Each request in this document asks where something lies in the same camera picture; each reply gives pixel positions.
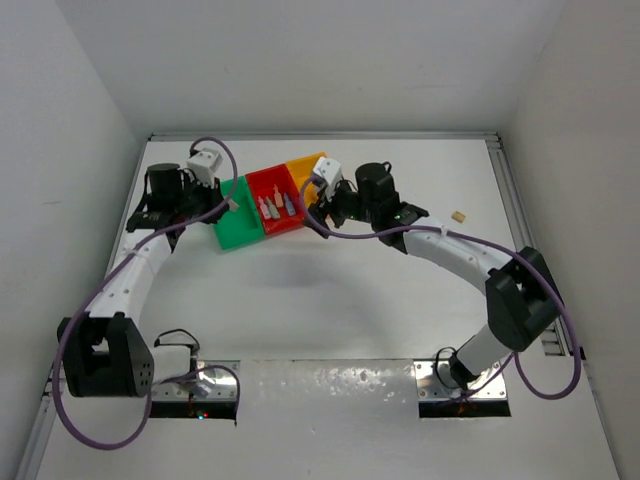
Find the blue correction tape case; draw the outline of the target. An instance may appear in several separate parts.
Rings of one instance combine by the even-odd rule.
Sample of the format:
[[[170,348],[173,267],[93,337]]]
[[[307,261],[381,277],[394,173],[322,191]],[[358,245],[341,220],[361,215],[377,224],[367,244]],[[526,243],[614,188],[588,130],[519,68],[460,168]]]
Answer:
[[[289,217],[293,217],[296,215],[294,204],[287,193],[284,194],[284,206]]]

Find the green correction tape case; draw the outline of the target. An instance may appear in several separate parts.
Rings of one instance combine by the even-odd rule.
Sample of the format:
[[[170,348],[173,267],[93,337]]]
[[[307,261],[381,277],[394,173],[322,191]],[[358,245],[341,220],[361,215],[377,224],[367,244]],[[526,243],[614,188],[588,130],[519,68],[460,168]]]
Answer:
[[[281,216],[280,216],[278,208],[273,203],[273,201],[269,197],[267,197],[266,198],[266,203],[267,203],[271,218],[273,220],[279,220],[281,218]]]

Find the orange correction tape case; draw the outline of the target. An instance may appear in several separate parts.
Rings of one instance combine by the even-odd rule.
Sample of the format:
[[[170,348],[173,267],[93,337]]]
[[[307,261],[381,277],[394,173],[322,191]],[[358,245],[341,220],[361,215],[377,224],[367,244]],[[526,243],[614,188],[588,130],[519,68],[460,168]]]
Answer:
[[[283,200],[283,196],[279,190],[279,187],[277,185],[273,186],[273,192],[274,192],[274,201],[275,201],[275,205],[277,208],[283,208],[284,207],[284,200]]]

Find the pink correction tape case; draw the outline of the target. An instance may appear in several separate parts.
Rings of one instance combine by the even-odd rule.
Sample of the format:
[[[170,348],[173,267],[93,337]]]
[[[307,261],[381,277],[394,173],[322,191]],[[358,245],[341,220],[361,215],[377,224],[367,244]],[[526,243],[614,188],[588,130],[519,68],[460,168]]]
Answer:
[[[271,219],[271,213],[270,213],[270,210],[269,210],[269,207],[268,207],[267,203],[264,201],[264,199],[262,197],[258,197],[257,200],[258,200],[258,206],[259,206],[259,209],[261,211],[261,214],[262,214],[263,218],[265,220],[270,220]]]

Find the grey eraser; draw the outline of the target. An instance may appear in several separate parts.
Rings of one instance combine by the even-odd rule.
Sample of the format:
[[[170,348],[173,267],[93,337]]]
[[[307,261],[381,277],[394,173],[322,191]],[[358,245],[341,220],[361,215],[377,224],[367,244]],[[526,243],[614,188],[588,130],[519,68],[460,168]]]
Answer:
[[[229,207],[228,209],[229,212],[236,212],[240,208],[240,205],[233,199],[229,199],[227,201],[227,205]]]

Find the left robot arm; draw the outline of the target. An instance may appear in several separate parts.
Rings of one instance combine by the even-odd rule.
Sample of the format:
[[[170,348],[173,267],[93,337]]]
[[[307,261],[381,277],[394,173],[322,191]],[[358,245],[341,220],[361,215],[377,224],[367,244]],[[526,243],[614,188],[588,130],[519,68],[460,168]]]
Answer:
[[[148,167],[141,200],[126,222],[114,279],[82,312],[62,355],[64,376],[75,397],[143,397],[152,386],[186,375],[195,349],[147,343],[141,312],[155,276],[175,250],[182,223],[228,209],[215,175],[219,159],[199,154],[185,167]]]

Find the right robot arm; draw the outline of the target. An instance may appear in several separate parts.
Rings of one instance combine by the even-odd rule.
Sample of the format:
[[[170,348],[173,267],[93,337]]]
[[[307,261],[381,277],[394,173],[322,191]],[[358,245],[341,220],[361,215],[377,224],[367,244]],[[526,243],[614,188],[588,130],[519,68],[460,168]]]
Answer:
[[[428,260],[465,280],[486,299],[485,325],[437,368],[450,389],[465,389],[495,362],[526,351],[556,320],[557,294],[543,256],[526,247],[515,255],[446,228],[429,212],[400,198],[388,162],[357,168],[350,184],[341,164],[321,157],[309,179],[317,200],[305,215],[328,238],[345,221],[368,224],[374,238],[402,254]]]

